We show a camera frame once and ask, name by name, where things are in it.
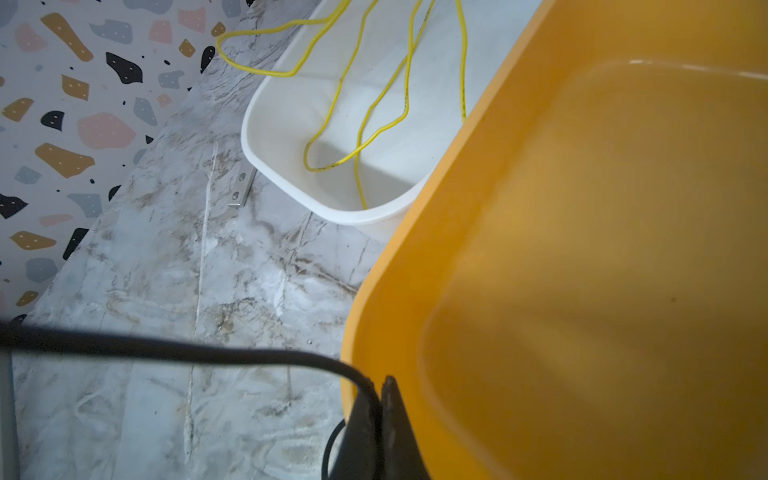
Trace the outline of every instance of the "black plastic object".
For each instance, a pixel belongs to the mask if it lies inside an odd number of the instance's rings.
[[[381,421],[355,399],[330,480],[429,480],[394,377],[382,388]]]
[[[382,449],[385,480],[429,480],[395,377],[382,388]]]
[[[379,480],[381,478],[381,412],[371,409],[367,398],[357,395],[330,480]]]

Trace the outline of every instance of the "orange plastic basin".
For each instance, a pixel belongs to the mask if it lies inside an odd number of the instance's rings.
[[[544,2],[342,358],[435,480],[768,477],[768,2]]]

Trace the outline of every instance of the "marble veining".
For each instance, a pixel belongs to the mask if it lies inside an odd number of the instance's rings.
[[[317,2],[256,2],[239,28]],[[290,36],[227,50],[268,68]],[[26,322],[338,356],[383,245],[259,174],[226,206],[260,81],[211,62]],[[14,372],[22,478],[315,479],[342,415],[338,379],[305,369],[14,355]]]

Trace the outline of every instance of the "metal bracket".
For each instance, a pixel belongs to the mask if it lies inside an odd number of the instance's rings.
[[[256,167],[246,159],[241,160],[240,171],[237,173],[237,177],[235,177],[235,181],[232,184],[232,191],[230,193],[230,198],[227,201],[227,205],[230,207],[245,206],[245,200],[248,198],[250,185],[253,183],[253,178],[255,176]]]

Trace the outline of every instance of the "yellow wire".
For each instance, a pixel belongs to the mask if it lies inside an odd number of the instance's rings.
[[[307,58],[310,57],[310,54],[312,53],[312,49],[315,47],[315,44],[322,38],[323,35],[326,34],[326,32],[330,30],[331,27],[333,27],[333,24],[335,24],[336,20],[338,20],[339,17],[342,15],[342,13],[344,13],[344,11],[349,6],[349,3],[351,1],[352,0],[342,0],[339,3],[339,5],[336,7],[336,10],[334,10],[331,13],[331,15],[325,18],[317,18],[314,20],[291,20],[285,25],[281,25],[280,27],[275,27],[275,28],[261,28],[259,30],[236,30],[236,31],[229,31],[227,33],[223,33],[218,37],[216,37],[216,49],[219,51],[219,55],[221,55],[221,58],[223,58],[226,63],[228,63],[229,65],[232,65],[233,67],[239,70],[247,71],[249,73],[258,74],[258,75],[267,75],[270,77],[281,77],[281,78],[292,77],[299,72],[301,67],[304,65],[304,62],[306,62]],[[224,53],[223,49],[221,48],[221,44],[223,43],[223,41],[232,37],[239,37],[242,35],[265,35],[269,33],[277,33],[279,31],[283,31],[288,28],[291,28],[295,25],[321,25],[321,24],[325,24],[325,25],[312,38],[312,40],[310,41],[310,44],[306,47],[306,50],[304,51],[304,55],[302,55],[301,59],[298,61],[298,63],[296,63],[296,66],[293,67],[293,69],[290,71],[261,70],[259,68],[240,65],[239,63],[235,62],[231,58],[227,57],[227,55]]]
[[[326,115],[326,120],[323,122],[323,126],[320,127],[320,129],[317,131],[317,133],[310,139],[310,141],[306,142],[306,146],[304,147],[304,165],[307,165],[306,162],[306,156],[310,152],[310,148],[312,147],[312,144],[315,143],[315,140],[323,134],[323,132],[326,130],[326,127],[328,126],[328,122],[331,120],[331,117],[333,116],[333,109],[336,108],[336,102],[339,100],[339,95],[341,94],[341,87],[344,85],[344,79],[346,78],[346,74],[349,73],[349,69],[352,67],[352,63],[355,61],[355,57],[357,56],[357,51],[360,49],[360,43],[362,43],[362,32],[366,29],[366,19],[368,18],[368,14],[373,10],[373,7],[376,6],[376,4],[379,3],[379,0],[372,0],[371,5],[368,5],[368,8],[366,9],[366,12],[362,14],[362,21],[360,22],[360,31],[357,34],[357,45],[355,45],[355,50],[352,52],[352,56],[349,57],[349,62],[346,64],[346,68],[344,68],[344,72],[341,74],[341,78],[339,79],[339,87],[336,89],[336,95],[333,97],[333,101],[331,102],[331,106],[328,109],[328,114]]]
[[[461,95],[460,101],[462,103],[462,123],[467,121],[467,101],[464,96],[464,72],[467,66],[467,21],[464,18],[464,9],[462,8],[462,0],[456,0],[456,14],[458,15],[458,24],[462,28],[462,63],[459,67],[459,94]]]
[[[419,7],[421,6],[421,4],[422,4],[422,0],[417,0],[416,1],[416,5],[413,7],[413,10],[411,11],[411,18],[410,18],[409,24],[408,24],[408,56],[406,57],[406,80],[405,80],[405,84],[406,84],[406,86],[405,86],[405,90],[406,90],[406,105],[405,105],[405,108],[403,109],[402,115],[400,115],[394,121],[391,121],[387,125],[384,125],[383,127],[379,128],[377,131],[373,132],[373,135],[371,135],[370,138],[368,140],[366,140],[366,142],[364,144],[360,145],[355,150],[353,150],[352,153],[350,153],[346,157],[342,158],[341,160],[335,161],[335,162],[333,162],[330,165],[326,165],[325,167],[318,167],[318,168],[310,167],[310,164],[309,164],[309,162],[306,159],[306,150],[305,150],[305,152],[304,152],[305,153],[305,155],[304,155],[304,167],[307,170],[312,171],[312,172],[322,172],[322,171],[325,171],[325,170],[330,170],[331,168],[334,168],[334,167],[338,167],[339,165],[343,164],[344,162],[346,162],[350,158],[352,158],[355,155],[357,155],[358,153],[360,153],[365,147],[368,147],[371,144],[371,142],[373,142],[376,139],[376,137],[378,137],[382,132],[387,131],[390,128],[394,127],[395,125],[397,125],[398,123],[403,121],[406,118],[406,116],[408,116],[408,111],[409,111],[409,107],[410,107],[410,105],[409,105],[409,95],[408,95],[408,81],[409,81],[409,78],[411,76],[411,62],[412,62],[412,59],[413,59],[413,23],[415,21],[416,12],[419,10]]]
[[[336,21],[339,19],[339,17],[344,13],[344,11],[349,6],[349,3],[352,0],[342,0],[338,6],[336,6],[336,9],[331,13],[331,15],[325,17],[325,18],[316,18],[316,19],[310,19],[310,20],[292,20],[290,22],[287,22],[284,25],[281,25],[280,27],[275,28],[261,28],[257,30],[238,30],[238,31],[230,31],[227,33],[224,33],[222,35],[219,35],[216,38],[216,49],[219,51],[219,55],[221,55],[221,58],[224,59],[226,63],[229,65],[242,70],[246,71],[252,74],[260,74],[260,75],[267,75],[272,77],[281,77],[281,78],[287,78],[292,77],[296,73],[299,72],[299,70],[302,68],[304,63],[306,62],[307,58],[309,58],[310,54],[312,53],[313,48],[315,47],[315,44],[333,27],[333,25],[336,23]],[[424,27],[426,26],[427,21],[429,20],[429,14],[432,12],[432,7],[435,4],[435,0],[432,0],[429,4],[429,8],[427,9],[426,16],[424,17],[424,22],[422,23],[421,28],[419,29],[419,34],[416,37],[415,42],[413,41],[413,24],[415,22],[415,16],[416,13],[419,10],[419,7],[422,4],[422,0],[418,0],[411,12],[411,17],[409,19],[409,30],[408,30],[408,54],[405,58],[400,62],[400,65],[398,66],[395,73],[392,75],[392,77],[389,79],[389,82],[384,87],[384,90],[382,93],[377,97],[377,99],[371,104],[371,106],[368,108],[368,111],[366,113],[365,118],[362,121],[362,124],[360,125],[360,129],[358,130],[357,134],[357,144],[356,148],[352,153],[347,155],[346,157],[342,158],[339,161],[336,161],[330,165],[326,165],[325,167],[310,167],[307,155],[309,153],[310,147],[312,144],[317,140],[317,138],[325,131],[325,129],[328,126],[328,123],[330,122],[330,118],[333,115],[333,110],[336,107],[336,102],[339,100],[339,95],[341,93],[341,89],[344,83],[344,80],[346,78],[347,73],[349,72],[349,69],[352,67],[352,63],[355,60],[355,57],[357,56],[357,53],[360,49],[360,44],[362,42],[362,33],[365,29],[366,25],[366,19],[368,17],[368,14],[373,10],[373,7],[376,6],[379,0],[372,0],[369,7],[366,9],[365,13],[362,17],[362,22],[360,24],[360,31],[357,37],[357,44],[355,45],[355,50],[352,53],[352,57],[349,59],[349,63],[347,64],[346,68],[344,69],[344,72],[342,73],[342,76],[339,80],[339,87],[336,89],[336,95],[334,96],[333,102],[331,103],[330,109],[328,110],[328,114],[326,116],[326,120],[323,122],[323,126],[318,130],[318,132],[312,137],[312,139],[307,143],[306,147],[304,148],[304,167],[312,172],[321,172],[325,170],[330,170],[331,168],[338,167],[341,164],[344,164],[347,162],[350,158],[355,158],[355,182],[357,184],[357,191],[360,195],[360,201],[362,202],[362,207],[364,210],[368,209],[368,205],[366,203],[365,195],[362,192],[362,183],[360,182],[360,176],[359,176],[359,161],[360,161],[360,152],[362,152],[366,147],[368,147],[382,132],[389,130],[390,128],[395,127],[397,124],[405,120],[405,118],[408,116],[409,113],[409,79],[410,79],[410,72],[411,72],[411,63],[413,59],[413,53],[415,51],[415,47],[419,44],[419,41],[421,40],[422,33],[424,32]],[[456,0],[456,13],[458,14],[458,22],[462,29],[462,55],[461,55],[461,66],[460,66],[460,78],[459,78],[459,88],[460,88],[460,102],[461,102],[461,113],[462,113],[462,123],[464,123],[467,119],[467,113],[466,113],[466,100],[465,100],[465,67],[466,67],[466,58],[467,58],[467,47],[468,47],[468,39],[467,39],[467,25],[466,20],[464,17],[464,12],[462,9],[462,2],[461,0]],[[323,25],[323,28],[320,29],[320,31],[315,34],[315,36],[310,41],[309,45],[307,45],[306,50],[304,51],[304,54],[299,59],[299,61],[296,63],[296,65],[293,67],[290,71],[271,71],[271,70],[261,70],[259,68],[253,68],[253,67],[247,67],[245,65],[241,65],[233,61],[231,58],[227,57],[227,55],[223,52],[222,44],[224,40],[232,37],[242,36],[242,35],[266,35],[271,33],[277,33],[283,30],[286,30],[290,27],[296,26],[296,25]],[[366,125],[368,124],[368,120],[370,119],[373,110],[376,108],[376,106],[381,102],[381,100],[384,98],[386,93],[389,91],[389,89],[392,87],[394,81],[397,79],[397,76],[400,74],[400,71],[402,71],[403,66],[406,67],[406,75],[405,75],[405,108],[403,110],[403,113],[397,117],[394,121],[388,123],[387,125],[384,125],[383,127],[376,130],[373,135],[369,137],[369,139],[364,143],[361,144],[362,141],[362,133],[365,129]]]
[[[429,14],[432,13],[432,7],[435,6],[435,0],[432,0],[432,2],[429,4],[429,8],[427,9],[427,14],[424,16],[424,22],[422,23],[422,27],[419,29],[419,34],[416,36],[416,42],[413,46],[414,51],[419,46],[419,42],[422,39],[422,33],[424,33],[424,27],[427,25],[427,21],[429,20]],[[368,107],[368,112],[366,113],[366,117],[363,118],[362,124],[360,125],[360,129],[357,131],[357,145],[356,147],[359,147],[362,143],[362,131],[365,129],[366,125],[368,124],[368,120],[371,118],[371,114],[373,114],[373,109],[376,108],[376,106],[381,102],[381,100],[384,98],[384,95],[389,91],[389,88],[392,87],[392,84],[395,83],[395,80],[397,79],[397,76],[400,74],[400,71],[402,71],[402,68],[406,66],[406,61],[408,60],[408,57],[404,57],[403,60],[400,62],[400,65],[397,67],[397,70],[395,70],[395,73],[392,75],[392,77],[387,82],[386,86],[384,87],[384,90],[382,90],[382,93],[379,94],[379,97],[374,100],[374,102],[371,104],[370,107]],[[360,169],[359,169],[359,163],[360,163],[360,153],[355,155],[355,183],[357,184],[357,193],[360,194],[360,202],[362,203],[362,208],[364,210],[368,210],[368,204],[366,203],[366,196],[362,192],[362,183],[360,182]]]

